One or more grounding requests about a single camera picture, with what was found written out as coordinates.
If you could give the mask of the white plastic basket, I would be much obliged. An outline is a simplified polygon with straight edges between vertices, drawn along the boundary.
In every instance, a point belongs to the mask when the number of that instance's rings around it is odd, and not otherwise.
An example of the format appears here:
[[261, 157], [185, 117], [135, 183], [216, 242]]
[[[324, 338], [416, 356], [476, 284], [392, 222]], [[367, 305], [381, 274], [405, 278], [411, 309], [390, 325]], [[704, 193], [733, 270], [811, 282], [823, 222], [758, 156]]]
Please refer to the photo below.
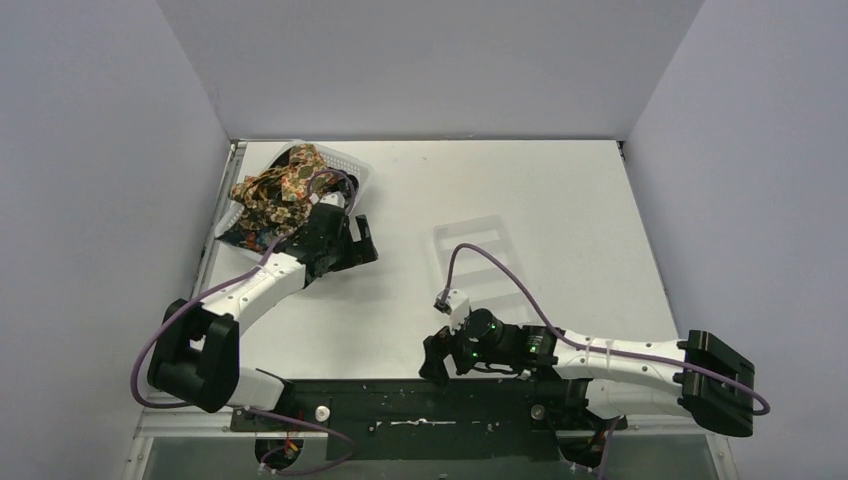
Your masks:
[[[286, 150], [290, 149], [291, 147], [293, 147], [295, 145], [303, 144], [303, 143], [308, 143], [308, 142], [303, 141], [303, 140], [295, 140], [295, 141], [291, 141], [289, 143], [284, 144], [284, 146], [273, 156], [273, 158], [270, 161], [267, 162], [267, 164], [264, 167], [261, 168], [261, 170], [259, 170], [255, 174], [245, 175], [243, 177], [243, 179], [236, 181], [235, 184], [243, 181], [247, 176], [254, 176], [254, 175], [259, 174], [260, 172], [262, 172], [267, 167], [270, 167]], [[313, 208], [313, 205], [317, 202], [318, 199], [320, 199], [321, 197], [323, 197], [324, 195], [329, 194], [329, 193], [340, 193], [340, 194], [343, 195], [343, 198], [347, 202], [349, 202], [349, 201], [356, 202], [361, 197], [362, 193], [364, 192], [364, 187], [367, 184], [367, 178], [372, 173], [372, 167], [370, 165], [368, 165], [367, 163], [363, 162], [363, 161], [360, 161], [360, 160], [358, 160], [358, 159], [356, 159], [356, 158], [354, 158], [350, 155], [346, 155], [346, 154], [339, 152], [337, 150], [334, 150], [334, 149], [331, 149], [329, 147], [325, 147], [325, 146], [322, 146], [322, 145], [317, 145], [317, 144], [314, 144], [314, 145], [316, 146], [318, 152], [324, 158], [326, 163], [329, 165], [328, 170], [320, 171], [319, 174], [329, 173], [332, 176], [338, 178], [338, 183], [335, 185], [335, 187], [331, 191], [323, 194], [322, 196], [319, 196], [318, 194], [315, 194], [315, 193], [311, 194], [310, 197], [307, 199], [307, 201], [312, 205], [312, 208]], [[236, 225], [238, 217], [240, 216], [240, 214], [244, 210], [244, 205], [241, 205], [237, 202], [232, 201], [229, 198], [229, 194], [228, 194], [227, 209], [226, 209], [223, 217], [218, 221], [217, 225], [214, 227], [214, 230], [213, 230], [213, 235], [214, 235], [215, 239], [216, 239], [217, 235], [220, 235], [225, 230]], [[263, 253], [255, 253], [255, 252], [244, 250], [244, 249], [241, 249], [241, 248], [237, 248], [237, 249], [241, 250], [241, 252], [243, 252], [243, 253], [251, 252], [251, 253], [254, 253], [256, 255], [263, 254]]]

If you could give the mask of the clear compartment tray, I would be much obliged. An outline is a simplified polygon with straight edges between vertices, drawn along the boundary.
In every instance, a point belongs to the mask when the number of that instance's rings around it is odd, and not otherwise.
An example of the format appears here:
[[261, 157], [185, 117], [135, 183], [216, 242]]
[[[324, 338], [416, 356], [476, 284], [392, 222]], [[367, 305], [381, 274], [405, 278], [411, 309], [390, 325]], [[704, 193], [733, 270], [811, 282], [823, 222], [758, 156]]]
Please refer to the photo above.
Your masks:
[[461, 243], [479, 247], [521, 277], [522, 265], [502, 217], [488, 215], [434, 226], [433, 271], [437, 287], [442, 288], [452, 273], [451, 286], [467, 293], [474, 307], [488, 308], [511, 316], [514, 322], [522, 322], [527, 302], [520, 289], [500, 268], [473, 249], [463, 248], [453, 257], [454, 249]]

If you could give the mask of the brown floral tie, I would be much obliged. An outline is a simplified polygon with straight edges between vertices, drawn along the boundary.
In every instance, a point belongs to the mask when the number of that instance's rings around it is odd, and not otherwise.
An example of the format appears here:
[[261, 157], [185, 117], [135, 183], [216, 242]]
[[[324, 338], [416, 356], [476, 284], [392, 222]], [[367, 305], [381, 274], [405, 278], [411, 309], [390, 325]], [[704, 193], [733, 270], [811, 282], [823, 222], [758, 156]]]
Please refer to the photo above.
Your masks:
[[290, 233], [308, 218], [312, 205], [304, 199], [286, 200], [279, 196], [246, 199], [236, 225], [244, 230], [271, 230], [275, 234]]

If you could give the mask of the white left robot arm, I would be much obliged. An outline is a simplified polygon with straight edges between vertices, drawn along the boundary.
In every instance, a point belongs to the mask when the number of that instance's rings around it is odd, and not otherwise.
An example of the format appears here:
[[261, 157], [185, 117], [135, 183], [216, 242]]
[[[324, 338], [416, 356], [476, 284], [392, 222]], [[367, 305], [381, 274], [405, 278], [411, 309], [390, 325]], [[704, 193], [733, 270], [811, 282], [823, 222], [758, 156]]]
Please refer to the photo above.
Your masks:
[[215, 413], [225, 406], [254, 407], [260, 421], [280, 430], [292, 423], [296, 403], [287, 381], [241, 363], [241, 336], [283, 299], [328, 273], [376, 261], [366, 216], [319, 203], [307, 222], [275, 241], [248, 272], [196, 297], [173, 301], [161, 327], [142, 350], [147, 384], [175, 397], [174, 407]]

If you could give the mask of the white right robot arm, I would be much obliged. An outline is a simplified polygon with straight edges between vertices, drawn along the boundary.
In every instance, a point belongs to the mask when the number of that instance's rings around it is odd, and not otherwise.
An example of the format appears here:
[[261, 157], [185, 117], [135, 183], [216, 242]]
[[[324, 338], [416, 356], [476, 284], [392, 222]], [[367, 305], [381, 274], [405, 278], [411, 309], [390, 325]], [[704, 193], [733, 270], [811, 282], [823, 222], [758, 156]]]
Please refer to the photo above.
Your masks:
[[444, 386], [457, 375], [494, 368], [522, 379], [581, 383], [581, 408], [599, 419], [679, 416], [725, 436], [754, 433], [755, 367], [716, 335], [692, 330], [660, 342], [581, 336], [513, 325], [473, 309], [423, 342], [421, 378]]

